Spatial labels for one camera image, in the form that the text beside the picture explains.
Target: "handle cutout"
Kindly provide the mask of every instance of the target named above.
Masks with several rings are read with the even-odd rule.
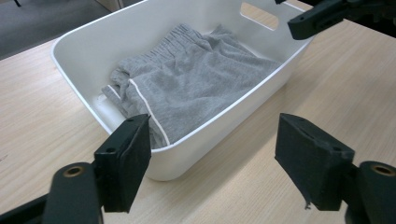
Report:
[[[241,15],[272,31],[276,30],[279,25],[279,19],[276,16],[249,3],[242,3]]]

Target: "wooden table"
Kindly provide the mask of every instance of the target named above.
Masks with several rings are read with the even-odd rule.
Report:
[[[66,164],[92,161],[107,134],[50,58],[53,41],[0,62],[0,213],[48,192]],[[105,223],[343,223],[304,210],[274,159],[279,113],[317,124],[396,166],[396,40],[350,21],[318,35],[293,77],[181,178],[145,178],[130,214]]]

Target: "white bin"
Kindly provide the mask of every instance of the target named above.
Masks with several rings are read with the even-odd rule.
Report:
[[[277,28],[273,31],[242,15],[244,2],[277,16]],[[117,62],[148,52],[180,23],[202,34],[222,24],[257,56],[282,63],[213,119],[173,145],[152,150],[146,176],[171,180],[186,172],[286,83],[311,41],[291,38],[287,21],[301,12],[287,3],[276,5],[275,0],[147,0],[63,35],[52,48],[52,59],[108,133],[125,119],[101,93]]]

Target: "garment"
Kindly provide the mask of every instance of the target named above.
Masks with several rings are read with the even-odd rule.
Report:
[[[152,51],[126,58],[103,93],[126,117],[148,113],[151,147],[174,144],[274,72],[221,25],[201,35],[175,27]]]

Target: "floor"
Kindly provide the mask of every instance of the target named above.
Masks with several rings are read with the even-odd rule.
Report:
[[[0,60],[57,38],[108,15],[94,0],[19,0],[0,2]],[[124,0],[129,6],[136,0]]]

